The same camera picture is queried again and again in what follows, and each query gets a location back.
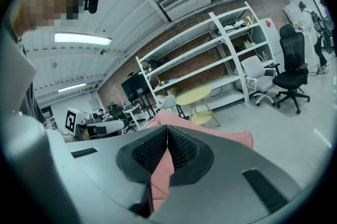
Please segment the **black backpack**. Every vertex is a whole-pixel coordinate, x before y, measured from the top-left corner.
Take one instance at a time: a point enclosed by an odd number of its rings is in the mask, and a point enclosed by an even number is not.
[[[306,12],[310,13],[311,20],[314,23],[314,27],[315,27],[316,31],[321,33],[323,31],[323,28],[324,28],[324,24],[323,24],[322,19],[313,11],[312,12],[306,11]]]

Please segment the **white chair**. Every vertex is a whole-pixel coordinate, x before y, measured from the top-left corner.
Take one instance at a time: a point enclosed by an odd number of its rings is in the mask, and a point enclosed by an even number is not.
[[[276,75],[276,69],[265,69],[256,55],[243,60],[241,64],[247,73],[247,87],[260,91],[253,95],[254,97],[260,96],[256,101],[256,105],[260,106],[260,101],[263,98],[267,98],[275,106],[275,101],[267,95],[267,91],[275,86],[273,79]],[[265,76],[266,71],[273,71],[273,76]]]
[[[160,104],[160,106],[158,107],[158,110],[166,110],[166,109],[169,109],[169,108],[173,108],[173,107],[176,107],[177,108],[177,111],[178,111],[178,114],[179,114],[179,117],[181,117],[181,114],[183,114],[183,118],[185,118],[185,114],[183,112],[183,110],[181,109],[180,105],[177,104],[177,99],[175,98],[174,95],[167,95],[163,98],[163,100],[159,100],[160,102],[162,102]]]

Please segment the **air conditioner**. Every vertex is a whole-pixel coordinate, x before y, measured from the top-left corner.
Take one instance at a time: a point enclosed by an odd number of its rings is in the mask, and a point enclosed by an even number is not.
[[[160,5],[172,21],[210,5],[211,0],[164,0]]]

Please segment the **television screen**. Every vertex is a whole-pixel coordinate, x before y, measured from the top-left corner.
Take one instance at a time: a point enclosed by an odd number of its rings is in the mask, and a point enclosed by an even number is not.
[[[133,74],[129,79],[122,83],[122,88],[128,100],[134,101],[145,94],[150,93],[146,80],[141,71]]]

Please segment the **black office chair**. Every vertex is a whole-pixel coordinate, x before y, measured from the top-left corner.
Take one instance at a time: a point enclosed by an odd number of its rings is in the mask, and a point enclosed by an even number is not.
[[[132,120],[131,117],[127,117],[123,112],[122,107],[118,106],[117,104],[113,104],[109,110],[109,114],[116,120],[122,120],[124,122],[124,134],[128,133],[130,129],[136,131],[134,128],[135,126],[131,126],[130,122]]]
[[[308,83],[308,69],[306,68],[308,64],[304,61],[304,36],[302,33],[295,32],[293,27],[287,24],[280,29],[280,37],[285,72],[276,76],[273,79],[273,83],[288,91],[282,91],[276,95],[286,95],[276,105],[279,108],[280,103],[292,98],[297,108],[296,113],[300,114],[301,110],[296,97],[306,98],[310,102],[308,95],[297,93],[297,89],[300,89],[302,84]]]

